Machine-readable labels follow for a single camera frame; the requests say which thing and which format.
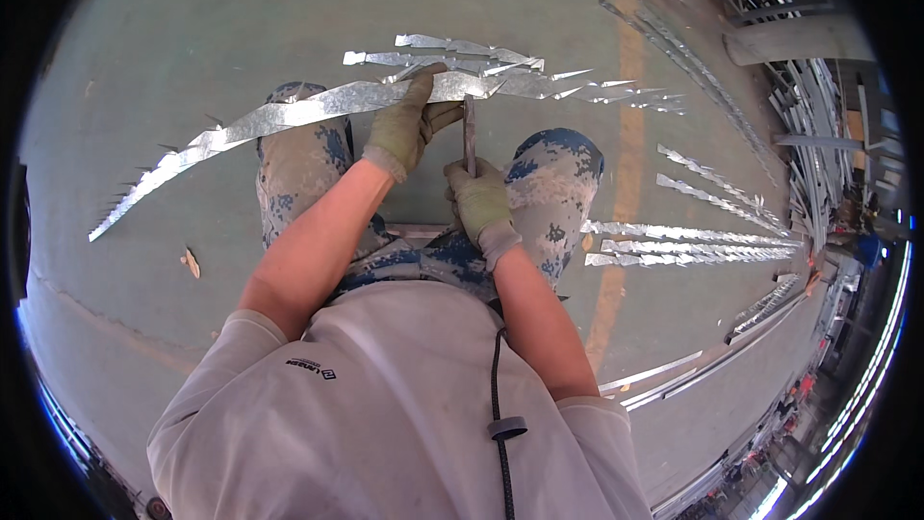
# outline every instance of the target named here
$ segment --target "work glove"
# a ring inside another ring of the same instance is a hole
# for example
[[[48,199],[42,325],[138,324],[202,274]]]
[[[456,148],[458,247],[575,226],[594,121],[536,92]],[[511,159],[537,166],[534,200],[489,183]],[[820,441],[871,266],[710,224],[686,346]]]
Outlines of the work glove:
[[[443,167],[449,181],[447,198],[454,202],[453,211],[468,239],[481,250],[488,271],[493,272],[497,260],[522,243],[523,237],[514,230],[503,173],[480,156],[475,158],[475,166],[475,177],[465,170],[464,160]]]
[[[427,104],[433,92],[433,75],[445,70],[445,64],[436,63],[410,75],[404,98],[375,113],[362,156],[389,171],[397,182],[408,179],[408,173],[421,162],[423,148],[433,133],[462,118],[462,101]]]

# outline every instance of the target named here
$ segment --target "metal scrap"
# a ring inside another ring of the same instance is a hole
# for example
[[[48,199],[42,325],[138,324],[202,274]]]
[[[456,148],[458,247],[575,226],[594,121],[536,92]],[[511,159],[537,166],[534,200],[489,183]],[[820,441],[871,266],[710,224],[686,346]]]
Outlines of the metal scrap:
[[[657,367],[653,367],[652,369],[647,369],[638,374],[634,374],[634,375],[626,376],[626,377],[620,377],[616,381],[610,381],[608,383],[601,384],[597,386],[597,389],[600,391],[600,393],[603,393],[604,391],[607,391],[607,390],[614,390],[616,388],[621,388],[631,383],[641,381],[642,379],[645,379],[647,377],[657,376],[658,374],[664,373],[668,369],[673,369],[677,367],[678,365],[686,364],[687,362],[693,361],[694,359],[698,358],[700,355],[702,355],[702,350],[699,350],[699,352],[690,353],[689,355],[681,357],[680,359],[676,359],[673,362],[670,362],[668,364],[659,365]]]
[[[397,83],[411,71],[425,67],[428,64],[442,63],[450,71],[468,71],[479,76],[491,76],[497,74],[515,75],[518,73],[531,73],[531,68],[522,68],[520,64],[492,63],[490,61],[475,61],[472,59],[456,59],[445,55],[409,55],[400,52],[353,52],[344,53],[344,64],[384,64],[393,67],[407,67],[396,75],[390,75],[379,79],[381,83]]]
[[[681,244],[666,241],[614,241],[604,239],[601,251],[618,253],[687,253],[696,255],[757,255],[770,253],[767,249],[782,249],[789,254],[795,253],[792,247],[752,247],[752,246],[726,246],[721,244]]]
[[[408,85],[408,81],[386,85],[356,81],[301,100],[294,95],[282,103],[267,103],[227,126],[213,119],[216,121],[214,127],[200,133],[181,150],[169,150],[155,168],[141,168],[144,171],[141,179],[129,186],[120,201],[112,202],[115,206],[90,231],[88,239],[93,241],[98,238],[145,195],[196,163],[260,136],[342,115],[382,109],[404,97]],[[536,74],[477,77],[458,71],[433,77],[433,93],[429,102],[462,100],[466,95],[489,98],[494,94],[559,99],[584,88],[594,89],[594,94],[606,97],[597,102],[619,101],[620,104],[655,110],[676,109],[676,99],[666,98],[668,96],[660,90],[599,87],[596,83],[579,79],[556,81]]]
[[[724,209],[725,211],[728,211],[729,213],[733,213],[743,220],[750,221],[754,223],[755,225],[759,225],[763,227],[764,229],[779,235],[780,237],[789,236],[789,231],[784,229],[783,227],[779,225],[774,225],[772,223],[768,223],[767,221],[761,219],[757,215],[754,215],[753,213],[748,213],[747,211],[745,211],[738,205],[732,203],[731,201],[722,199],[722,197],[718,197],[716,195],[709,194],[703,191],[702,189],[697,189],[696,187],[690,186],[683,181],[675,181],[663,173],[658,173],[657,177],[655,178],[655,183],[657,183],[661,187],[670,187],[672,189],[676,189],[677,191],[679,191],[680,193],[683,193],[684,195],[692,195],[703,201],[708,201],[709,203],[712,203],[716,207]]]
[[[584,265],[618,265],[629,267],[639,265],[648,267],[651,265],[679,265],[686,267],[694,263],[733,263],[733,262],[754,262],[769,260],[788,260],[792,257],[795,250],[789,247],[750,247],[750,246],[711,246],[715,248],[714,253],[664,253],[661,255],[642,255],[634,256],[618,253],[616,255],[607,255],[603,253],[588,253],[584,257]]]
[[[620,221],[586,220],[580,228],[584,234],[638,235],[653,239],[702,239],[705,241],[724,241],[763,246],[802,247],[801,241],[778,239],[764,235],[735,234],[709,229],[690,227],[668,227],[666,225],[648,225],[646,223],[622,223]]]
[[[789,291],[792,290],[798,280],[799,276],[796,274],[794,277],[777,285],[776,288],[767,295],[758,299],[754,305],[739,313],[735,319],[745,317],[747,317],[747,319],[734,327],[734,333],[744,333],[748,329],[753,328],[764,318],[767,318],[773,310],[780,305],[783,298],[789,294]]]
[[[722,177],[722,175],[716,173],[712,167],[703,167],[699,165],[699,163],[697,163],[694,159],[688,156],[683,156],[680,153],[667,148],[663,144],[658,144],[658,152],[664,156],[667,156],[667,158],[671,159],[675,163],[680,163],[687,169],[692,170],[703,179],[715,183],[721,187],[723,191],[734,196],[748,207],[753,208],[754,212],[758,216],[763,216],[764,218],[768,219],[771,224],[776,226],[782,225],[777,216],[772,214],[767,208],[763,206],[762,196],[755,195],[753,198],[747,196],[747,194],[742,189],[739,189],[730,182],[726,181],[725,178]]]
[[[651,42],[659,51],[664,52],[664,54],[667,55],[674,64],[680,67],[694,83],[702,88],[703,92],[722,110],[728,118],[728,121],[732,123],[733,127],[745,139],[745,142],[754,153],[757,162],[760,164],[760,167],[766,173],[773,186],[778,187],[779,184],[776,182],[772,173],[770,173],[770,168],[764,158],[770,156],[779,160],[779,157],[772,153],[767,144],[757,136],[757,132],[754,130],[753,125],[747,121],[744,112],[737,106],[734,99],[728,94],[722,84],[719,83],[718,79],[715,78],[715,75],[711,73],[709,68],[699,60],[699,57],[689,50],[687,45],[680,41],[667,28],[667,25],[646,8],[639,7],[634,14],[626,14],[607,0],[598,0],[598,4],[607,9],[610,13],[621,18],[627,25]]]
[[[832,138],[850,136],[847,119],[840,115],[837,102],[843,96],[822,59],[772,63],[767,67],[779,86],[770,94],[770,104],[787,131],[806,141],[820,139],[820,145],[809,143],[790,149],[793,158],[790,161],[790,204],[796,224],[794,229],[801,230],[805,226],[816,255],[824,247],[832,211],[840,205],[843,190],[853,184],[851,154],[844,149],[821,145],[824,139],[830,142]],[[865,107],[862,97],[860,107],[861,110]]]
[[[500,49],[498,47],[484,47],[478,43],[467,40],[436,39],[427,35],[396,35],[396,47],[414,47],[417,49],[444,49],[463,55],[481,55],[496,59],[504,63],[525,64],[530,62],[529,66],[542,71],[545,68],[545,59],[534,59],[510,49]]]

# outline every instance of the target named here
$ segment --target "back of person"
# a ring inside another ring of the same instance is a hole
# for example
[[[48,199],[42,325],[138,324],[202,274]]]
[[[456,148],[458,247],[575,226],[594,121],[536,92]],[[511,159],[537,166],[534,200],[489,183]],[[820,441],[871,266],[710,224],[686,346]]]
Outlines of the back of person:
[[[446,166],[459,223],[423,248],[376,215],[462,116],[427,102],[445,70],[376,113],[358,161],[344,118],[259,140],[266,251],[148,442],[176,517],[652,517],[629,415],[600,398],[554,292],[598,148],[550,129],[507,174]]]

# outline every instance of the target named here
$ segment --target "metal pole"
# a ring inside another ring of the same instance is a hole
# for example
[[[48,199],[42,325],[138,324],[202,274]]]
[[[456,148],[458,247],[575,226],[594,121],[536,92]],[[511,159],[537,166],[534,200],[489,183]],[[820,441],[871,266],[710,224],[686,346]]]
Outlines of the metal pole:
[[[463,99],[462,113],[462,158],[468,174],[475,177],[475,98],[471,95]]]

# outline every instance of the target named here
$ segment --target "knee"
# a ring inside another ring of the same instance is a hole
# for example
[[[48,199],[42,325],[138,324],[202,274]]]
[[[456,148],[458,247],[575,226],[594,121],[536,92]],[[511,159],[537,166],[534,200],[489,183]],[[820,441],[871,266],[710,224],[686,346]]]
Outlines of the knee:
[[[563,127],[539,131],[517,148],[514,160],[537,144],[553,153],[570,153],[578,157],[598,179],[603,175],[603,154],[583,133]]]
[[[323,85],[315,85],[314,83],[306,83],[303,81],[292,81],[276,87],[266,97],[266,102],[292,103],[297,100],[302,100],[303,98],[311,97],[312,95],[317,95],[318,93],[323,93],[326,90],[327,87]]]

